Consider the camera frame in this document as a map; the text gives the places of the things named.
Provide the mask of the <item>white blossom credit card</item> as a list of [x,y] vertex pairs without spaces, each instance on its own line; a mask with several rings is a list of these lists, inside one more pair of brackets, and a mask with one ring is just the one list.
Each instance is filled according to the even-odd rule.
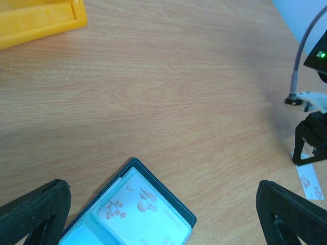
[[305,197],[307,200],[324,200],[317,175],[313,164],[296,166],[299,180],[301,182]]

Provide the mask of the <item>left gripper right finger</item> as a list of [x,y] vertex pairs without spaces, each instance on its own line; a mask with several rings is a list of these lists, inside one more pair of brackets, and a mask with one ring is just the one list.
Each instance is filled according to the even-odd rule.
[[326,210],[273,181],[259,182],[256,211],[267,244],[326,244]]

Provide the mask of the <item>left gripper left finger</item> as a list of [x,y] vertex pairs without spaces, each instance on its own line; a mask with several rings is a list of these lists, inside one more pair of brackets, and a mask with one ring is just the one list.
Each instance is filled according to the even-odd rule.
[[1,244],[58,244],[71,207],[65,180],[54,179],[1,206]]

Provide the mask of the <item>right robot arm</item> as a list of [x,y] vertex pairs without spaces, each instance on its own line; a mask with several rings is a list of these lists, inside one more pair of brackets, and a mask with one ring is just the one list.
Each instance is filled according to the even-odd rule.
[[[307,56],[304,66],[318,72],[326,82],[326,34],[314,46]],[[297,166],[306,165],[326,159],[326,94],[317,92],[298,92],[296,99],[301,101],[304,111],[313,110],[295,129],[295,147],[292,157]],[[312,148],[312,157],[302,158],[304,144]]]

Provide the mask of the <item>blue card holder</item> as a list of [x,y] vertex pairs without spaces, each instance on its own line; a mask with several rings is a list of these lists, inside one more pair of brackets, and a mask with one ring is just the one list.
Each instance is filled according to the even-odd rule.
[[137,158],[64,230],[60,244],[186,244],[197,221]]

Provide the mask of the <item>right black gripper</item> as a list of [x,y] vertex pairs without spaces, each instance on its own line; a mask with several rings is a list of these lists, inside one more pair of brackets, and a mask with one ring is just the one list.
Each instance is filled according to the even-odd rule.
[[295,130],[294,164],[326,160],[326,115],[310,113]]

